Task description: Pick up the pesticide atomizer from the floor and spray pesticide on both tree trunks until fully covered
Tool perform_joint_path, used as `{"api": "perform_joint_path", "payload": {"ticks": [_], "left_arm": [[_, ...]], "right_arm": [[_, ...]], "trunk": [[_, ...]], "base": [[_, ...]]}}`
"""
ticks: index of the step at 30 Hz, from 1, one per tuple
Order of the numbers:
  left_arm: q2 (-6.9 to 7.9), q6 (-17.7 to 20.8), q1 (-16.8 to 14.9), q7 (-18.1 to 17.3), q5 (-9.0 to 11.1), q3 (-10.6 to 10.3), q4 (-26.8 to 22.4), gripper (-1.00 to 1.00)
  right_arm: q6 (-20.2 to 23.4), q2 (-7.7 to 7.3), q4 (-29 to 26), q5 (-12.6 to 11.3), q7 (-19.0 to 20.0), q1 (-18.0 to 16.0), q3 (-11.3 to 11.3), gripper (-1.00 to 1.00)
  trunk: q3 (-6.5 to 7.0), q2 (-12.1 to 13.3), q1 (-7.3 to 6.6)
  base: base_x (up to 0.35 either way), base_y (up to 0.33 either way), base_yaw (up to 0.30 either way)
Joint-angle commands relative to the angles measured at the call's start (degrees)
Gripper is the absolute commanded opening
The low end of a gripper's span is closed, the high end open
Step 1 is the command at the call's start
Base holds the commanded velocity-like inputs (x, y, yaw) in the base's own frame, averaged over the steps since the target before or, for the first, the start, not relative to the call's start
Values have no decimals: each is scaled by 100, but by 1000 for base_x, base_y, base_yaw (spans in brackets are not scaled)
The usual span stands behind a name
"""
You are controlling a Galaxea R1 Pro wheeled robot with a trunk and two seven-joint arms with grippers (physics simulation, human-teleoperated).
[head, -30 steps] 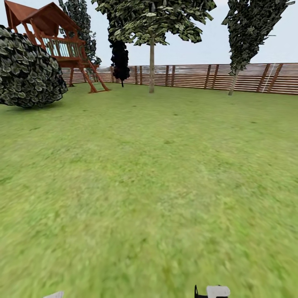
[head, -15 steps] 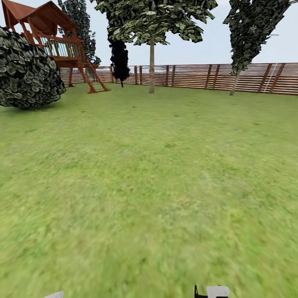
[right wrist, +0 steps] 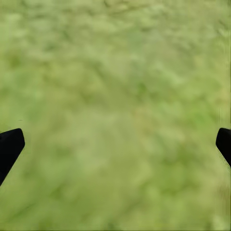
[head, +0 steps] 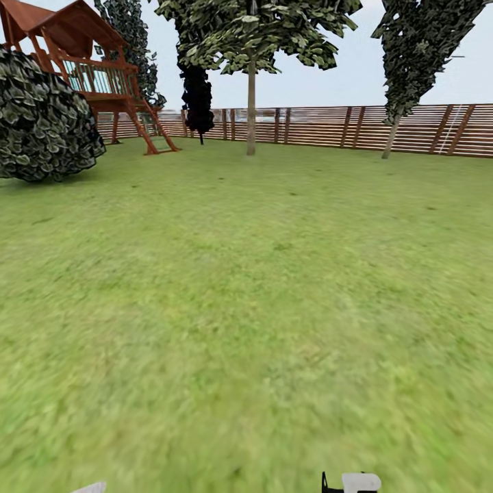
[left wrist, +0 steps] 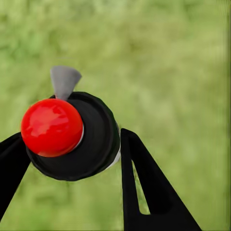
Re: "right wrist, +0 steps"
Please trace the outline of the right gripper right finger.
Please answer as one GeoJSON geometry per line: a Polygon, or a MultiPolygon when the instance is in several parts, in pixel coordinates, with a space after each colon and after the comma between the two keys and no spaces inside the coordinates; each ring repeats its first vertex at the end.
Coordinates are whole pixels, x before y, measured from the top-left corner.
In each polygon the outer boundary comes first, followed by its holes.
{"type": "Polygon", "coordinates": [[[216,146],[231,167],[231,130],[220,128],[217,134],[216,146]]]}

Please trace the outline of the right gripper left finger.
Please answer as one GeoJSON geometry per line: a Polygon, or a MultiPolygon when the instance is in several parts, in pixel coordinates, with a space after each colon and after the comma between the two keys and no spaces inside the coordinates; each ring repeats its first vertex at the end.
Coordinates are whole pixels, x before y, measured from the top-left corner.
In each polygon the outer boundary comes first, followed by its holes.
{"type": "Polygon", "coordinates": [[[25,147],[20,128],[0,133],[0,186],[25,147]]]}

